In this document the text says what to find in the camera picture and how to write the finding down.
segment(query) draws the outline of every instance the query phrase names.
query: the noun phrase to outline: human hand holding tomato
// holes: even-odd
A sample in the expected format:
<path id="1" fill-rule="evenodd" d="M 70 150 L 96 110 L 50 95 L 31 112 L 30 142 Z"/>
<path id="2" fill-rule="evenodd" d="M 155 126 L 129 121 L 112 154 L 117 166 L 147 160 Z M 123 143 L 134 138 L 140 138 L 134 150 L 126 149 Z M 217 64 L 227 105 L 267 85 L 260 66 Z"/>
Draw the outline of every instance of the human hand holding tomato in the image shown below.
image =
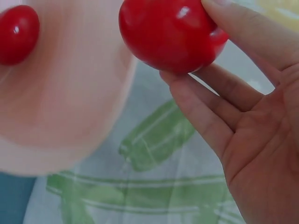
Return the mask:
<path id="1" fill-rule="evenodd" d="M 200 0 L 124 0 L 119 26 L 138 59 L 175 73 L 208 66 L 228 40 Z"/>
<path id="2" fill-rule="evenodd" d="M 194 75 L 217 94 L 188 74 L 161 76 L 184 115 L 218 155 L 246 223 L 297 224 L 299 35 L 234 3 L 203 4 L 275 90 L 264 95 L 215 64 Z"/>

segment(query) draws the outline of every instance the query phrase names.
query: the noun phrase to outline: red fruit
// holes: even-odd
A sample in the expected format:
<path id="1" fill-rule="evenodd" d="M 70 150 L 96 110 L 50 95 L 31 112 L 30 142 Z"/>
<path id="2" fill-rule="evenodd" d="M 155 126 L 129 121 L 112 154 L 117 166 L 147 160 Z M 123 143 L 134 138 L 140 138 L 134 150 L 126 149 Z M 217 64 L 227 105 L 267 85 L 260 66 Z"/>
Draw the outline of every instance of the red fruit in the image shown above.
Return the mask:
<path id="1" fill-rule="evenodd" d="M 119 26 L 138 59 L 175 73 L 209 65 L 228 40 L 200 0 L 124 0 Z"/>
<path id="2" fill-rule="evenodd" d="M 29 6 L 16 6 L 0 14 L 0 64 L 22 62 L 36 45 L 40 30 L 38 15 Z"/>

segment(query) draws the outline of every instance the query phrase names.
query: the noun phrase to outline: palm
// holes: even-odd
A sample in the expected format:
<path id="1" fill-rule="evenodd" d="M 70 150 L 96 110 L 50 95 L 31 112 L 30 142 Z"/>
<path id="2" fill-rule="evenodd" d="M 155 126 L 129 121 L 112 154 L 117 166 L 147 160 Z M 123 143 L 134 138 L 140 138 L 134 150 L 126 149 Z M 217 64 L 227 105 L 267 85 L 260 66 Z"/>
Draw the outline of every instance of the palm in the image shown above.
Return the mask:
<path id="1" fill-rule="evenodd" d="M 229 188 L 240 209 L 254 208 L 246 217 L 268 214 L 263 223 L 299 219 L 292 217 L 296 211 L 290 210 L 296 209 L 299 201 L 299 147 L 290 122 L 283 92 L 277 89 L 244 113 L 226 147 L 222 161 Z"/>

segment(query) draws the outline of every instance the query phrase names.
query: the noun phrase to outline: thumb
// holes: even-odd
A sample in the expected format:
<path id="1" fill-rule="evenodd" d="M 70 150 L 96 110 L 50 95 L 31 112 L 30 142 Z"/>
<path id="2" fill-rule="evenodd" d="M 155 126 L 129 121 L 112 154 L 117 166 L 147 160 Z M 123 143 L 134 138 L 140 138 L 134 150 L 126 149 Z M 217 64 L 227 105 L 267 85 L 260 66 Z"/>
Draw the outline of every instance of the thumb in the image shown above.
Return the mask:
<path id="1" fill-rule="evenodd" d="M 250 49 L 276 69 L 299 62 L 299 36 L 267 17 L 229 0 L 202 0 L 202 5 L 230 39 Z"/>

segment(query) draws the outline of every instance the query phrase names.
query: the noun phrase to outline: fingernail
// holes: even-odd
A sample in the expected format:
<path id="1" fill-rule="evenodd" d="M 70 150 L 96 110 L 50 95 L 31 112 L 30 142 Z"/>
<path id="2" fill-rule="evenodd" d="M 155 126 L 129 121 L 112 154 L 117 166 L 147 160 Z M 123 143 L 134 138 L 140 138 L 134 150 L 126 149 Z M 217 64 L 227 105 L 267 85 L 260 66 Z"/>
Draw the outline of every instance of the fingernail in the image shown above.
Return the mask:
<path id="1" fill-rule="evenodd" d="M 232 3 L 232 0 L 202 0 L 202 2 L 214 2 L 219 6 L 227 6 Z"/>

